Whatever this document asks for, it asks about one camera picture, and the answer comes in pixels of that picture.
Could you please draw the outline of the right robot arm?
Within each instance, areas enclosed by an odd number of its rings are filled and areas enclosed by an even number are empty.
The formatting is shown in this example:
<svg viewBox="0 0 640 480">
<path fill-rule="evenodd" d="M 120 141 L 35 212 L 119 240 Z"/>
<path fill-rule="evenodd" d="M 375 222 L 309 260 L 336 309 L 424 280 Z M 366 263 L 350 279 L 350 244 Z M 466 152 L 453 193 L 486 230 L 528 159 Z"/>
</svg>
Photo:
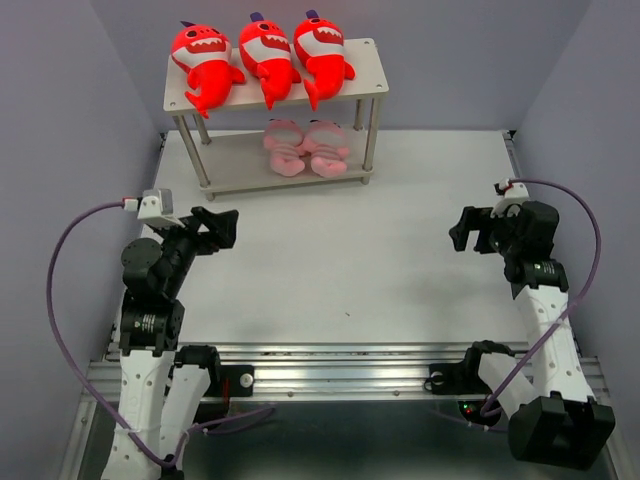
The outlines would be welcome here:
<svg viewBox="0 0 640 480">
<path fill-rule="evenodd" d="M 558 211 L 521 200 L 501 209 L 467 206 L 449 236 L 465 250 L 471 232 L 480 254 L 497 253 L 527 334 L 517 359 L 504 345 L 475 342 L 460 366 L 463 384 L 490 394 L 477 415 L 495 404 L 508 419 L 511 455 L 520 461 L 588 470 L 612 434 L 611 407 L 600 404 L 580 364 L 569 322 L 569 284 L 552 250 Z"/>
</svg>

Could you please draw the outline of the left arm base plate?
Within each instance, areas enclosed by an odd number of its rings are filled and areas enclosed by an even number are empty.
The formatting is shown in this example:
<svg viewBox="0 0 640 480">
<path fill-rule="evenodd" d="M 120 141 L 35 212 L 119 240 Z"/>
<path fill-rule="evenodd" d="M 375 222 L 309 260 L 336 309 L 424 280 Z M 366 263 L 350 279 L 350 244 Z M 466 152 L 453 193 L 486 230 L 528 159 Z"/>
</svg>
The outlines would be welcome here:
<svg viewBox="0 0 640 480">
<path fill-rule="evenodd" d="M 231 400 L 232 398 L 248 398 L 253 396 L 253 365 L 222 364 L 216 366 L 210 374 L 210 384 L 204 398 Z"/>
</svg>

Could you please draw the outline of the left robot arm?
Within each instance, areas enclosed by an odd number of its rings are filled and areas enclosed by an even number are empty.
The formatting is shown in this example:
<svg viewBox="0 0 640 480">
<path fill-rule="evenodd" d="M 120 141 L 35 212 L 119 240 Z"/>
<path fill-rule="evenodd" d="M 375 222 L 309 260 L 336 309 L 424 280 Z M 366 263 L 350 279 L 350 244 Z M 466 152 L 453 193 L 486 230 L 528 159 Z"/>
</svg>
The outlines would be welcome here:
<svg viewBox="0 0 640 480">
<path fill-rule="evenodd" d="M 234 246 L 238 220 L 236 210 L 194 207 L 155 228 L 157 239 L 124 248 L 120 418 L 103 478 L 180 477 L 198 403 L 221 386 L 223 371 L 215 347 L 179 344 L 185 308 L 178 293 L 196 257 Z"/>
</svg>

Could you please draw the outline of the red shark plush wall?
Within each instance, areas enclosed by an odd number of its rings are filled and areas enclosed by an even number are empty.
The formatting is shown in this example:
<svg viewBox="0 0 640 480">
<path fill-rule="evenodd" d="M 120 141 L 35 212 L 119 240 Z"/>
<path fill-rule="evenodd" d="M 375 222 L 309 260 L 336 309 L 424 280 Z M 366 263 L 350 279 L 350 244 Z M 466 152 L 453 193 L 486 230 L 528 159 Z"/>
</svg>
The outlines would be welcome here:
<svg viewBox="0 0 640 480">
<path fill-rule="evenodd" d="M 213 26 L 188 21 L 175 36 L 170 56 L 186 74 L 184 96 L 205 119 L 225 104 L 234 85 L 246 83 L 244 72 L 231 62 L 228 37 Z"/>
</svg>

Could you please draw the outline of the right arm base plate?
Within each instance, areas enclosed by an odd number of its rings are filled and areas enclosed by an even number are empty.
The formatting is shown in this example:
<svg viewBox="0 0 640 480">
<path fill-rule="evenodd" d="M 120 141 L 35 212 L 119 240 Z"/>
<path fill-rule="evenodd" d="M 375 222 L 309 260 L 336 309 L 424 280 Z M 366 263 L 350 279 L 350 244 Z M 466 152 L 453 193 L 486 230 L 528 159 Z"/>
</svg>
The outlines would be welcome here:
<svg viewBox="0 0 640 480">
<path fill-rule="evenodd" d="M 466 374 L 461 363 L 430 364 L 423 386 L 434 395 L 474 395 L 484 392 L 484 388 Z"/>
</svg>

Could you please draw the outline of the pink striped plush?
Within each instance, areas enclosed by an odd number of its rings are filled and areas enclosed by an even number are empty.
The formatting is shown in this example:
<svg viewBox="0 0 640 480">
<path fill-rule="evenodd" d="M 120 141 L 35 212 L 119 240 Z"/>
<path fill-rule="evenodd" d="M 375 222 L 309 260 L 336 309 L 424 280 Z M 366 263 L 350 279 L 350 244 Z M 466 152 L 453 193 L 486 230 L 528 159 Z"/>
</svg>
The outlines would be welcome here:
<svg viewBox="0 0 640 480">
<path fill-rule="evenodd" d="M 270 168 L 284 177 L 294 177 L 305 169 L 301 156 L 304 132 L 291 120 L 272 119 L 263 134 L 263 146 L 269 152 Z"/>
<path fill-rule="evenodd" d="M 322 178 L 336 178 L 347 171 L 350 150 L 344 130 L 324 120 L 311 120 L 302 146 L 309 154 L 311 170 Z"/>
</svg>

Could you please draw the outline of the red shark plush back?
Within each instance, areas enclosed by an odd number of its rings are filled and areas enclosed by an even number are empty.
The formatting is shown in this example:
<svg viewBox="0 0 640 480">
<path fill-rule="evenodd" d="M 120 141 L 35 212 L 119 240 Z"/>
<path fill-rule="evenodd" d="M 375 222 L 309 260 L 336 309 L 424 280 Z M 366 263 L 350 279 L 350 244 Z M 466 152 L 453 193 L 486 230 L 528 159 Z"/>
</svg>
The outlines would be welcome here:
<svg viewBox="0 0 640 480">
<path fill-rule="evenodd" d="M 286 100 L 294 84 L 302 77 L 294 67 L 292 50 L 282 28 L 259 12 L 250 14 L 250 22 L 239 34 L 239 53 L 245 69 L 258 79 L 268 110 Z"/>
</svg>

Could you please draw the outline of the red shark plush mouth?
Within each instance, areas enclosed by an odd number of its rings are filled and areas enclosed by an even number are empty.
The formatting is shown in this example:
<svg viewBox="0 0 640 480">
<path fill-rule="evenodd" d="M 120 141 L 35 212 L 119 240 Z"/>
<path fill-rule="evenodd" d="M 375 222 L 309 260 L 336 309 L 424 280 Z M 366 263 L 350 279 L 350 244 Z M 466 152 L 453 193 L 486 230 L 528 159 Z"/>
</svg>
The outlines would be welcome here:
<svg viewBox="0 0 640 480">
<path fill-rule="evenodd" d="M 340 93 L 344 81 L 354 80 L 356 70 L 345 58 L 345 38 L 340 27 L 316 10 L 308 10 L 293 36 L 295 53 L 310 75 L 303 80 L 309 104 L 316 111 L 319 103 Z"/>
</svg>

